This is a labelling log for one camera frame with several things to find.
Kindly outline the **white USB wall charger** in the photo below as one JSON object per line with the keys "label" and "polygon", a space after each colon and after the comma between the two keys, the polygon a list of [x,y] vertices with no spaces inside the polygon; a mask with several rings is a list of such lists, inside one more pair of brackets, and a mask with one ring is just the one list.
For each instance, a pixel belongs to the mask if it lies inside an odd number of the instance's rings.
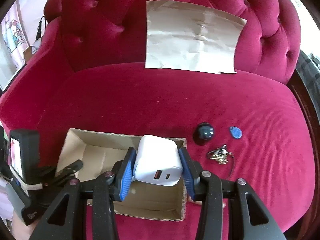
{"label": "white USB wall charger", "polygon": [[133,169],[135,180],[158,186],[175,186],[183,167],[173,140],[144,135],[140,139]]}

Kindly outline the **blue key fob tag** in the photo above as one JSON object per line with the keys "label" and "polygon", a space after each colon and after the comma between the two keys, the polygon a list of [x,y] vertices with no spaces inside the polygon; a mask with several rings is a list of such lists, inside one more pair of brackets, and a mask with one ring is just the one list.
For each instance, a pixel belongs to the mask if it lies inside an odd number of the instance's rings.
{"label": "blue key fob tag", "polygon": [[240,128],[231,126],[229,130],[233,138],[240,139],[242,137],[242,130]]}

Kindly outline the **crimson velvet tufted sofa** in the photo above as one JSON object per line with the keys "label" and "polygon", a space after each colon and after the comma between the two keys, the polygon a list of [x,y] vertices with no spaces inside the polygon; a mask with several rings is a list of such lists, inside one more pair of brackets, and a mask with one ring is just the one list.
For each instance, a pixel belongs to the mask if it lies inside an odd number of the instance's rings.
{"label": "crimson velvet tufted sofa", "polygon": [[[193,159],[222,145],[235,156],[231,180],[245,178],[281,230],[308,211],[315,190],[309,130],[287,83],[297,63],[300,22],[290,0],[175,0],[226,11],[247,23],[235,74],[145,68],[149,0],[48,0],[39,51],[1,97],[6,131],[40,134],[40,163],[55,165],[70,128],[183,137]],[[210,141],[195,129],[207,122]],[[232,137],[238,127],[242,137]]]}

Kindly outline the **small cardboard box background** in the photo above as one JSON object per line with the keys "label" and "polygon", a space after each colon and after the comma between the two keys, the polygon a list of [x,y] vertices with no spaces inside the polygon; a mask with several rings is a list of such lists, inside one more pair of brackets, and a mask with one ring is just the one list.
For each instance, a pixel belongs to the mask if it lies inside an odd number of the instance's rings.
{"label": "small cardboard box background", "polygon": [[40,45],[41,45],[41,38],[39,38],[38,40],[36,40],[32,45],[30,45],[30,46],[23,52],[23,56],[24,56],[25,63],[27,63],[27,62],[33,57],[33,55],[38,51]]}

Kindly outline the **brown paper sheet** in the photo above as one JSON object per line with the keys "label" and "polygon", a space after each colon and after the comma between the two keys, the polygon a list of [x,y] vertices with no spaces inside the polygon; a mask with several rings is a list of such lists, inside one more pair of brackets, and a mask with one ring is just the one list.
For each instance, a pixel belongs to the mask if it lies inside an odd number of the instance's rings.
{"label": "brown paper sheet", "polygon": [[246,23],[197,4],[147,1],[145,67],[234,74],[235,49]]}

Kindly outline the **cartoon cat poster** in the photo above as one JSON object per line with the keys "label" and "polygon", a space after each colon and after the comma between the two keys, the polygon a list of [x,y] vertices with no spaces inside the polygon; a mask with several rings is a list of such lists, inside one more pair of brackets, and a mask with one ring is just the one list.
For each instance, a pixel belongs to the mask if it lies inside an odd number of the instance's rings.
{"label": "cartoon cat poster", "polygon": [[16,19],[4,19],[1,25],[3,40],[9,56],[16,69],[20,69],[25,64],[23,53],[28,46],[20,22]]}

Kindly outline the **metal keychain with charms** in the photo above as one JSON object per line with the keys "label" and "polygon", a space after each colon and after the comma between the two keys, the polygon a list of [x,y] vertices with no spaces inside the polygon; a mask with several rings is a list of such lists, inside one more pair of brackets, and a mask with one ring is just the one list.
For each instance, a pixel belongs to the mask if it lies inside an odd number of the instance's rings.
{"label": "metal keychain with charms", "polygon": [[232,152],[229,152],[228,146],[226,144],[218,147],[212,151],[207,152],[206,157],[210,160],[216,161],[219,165],[226,165],[228,164],[228,158],[231,157],[232,159],[232,166],[229,172],[228,177],[226,180],[229,180],[233,174],[234,167],[235,167],[235,156]]}

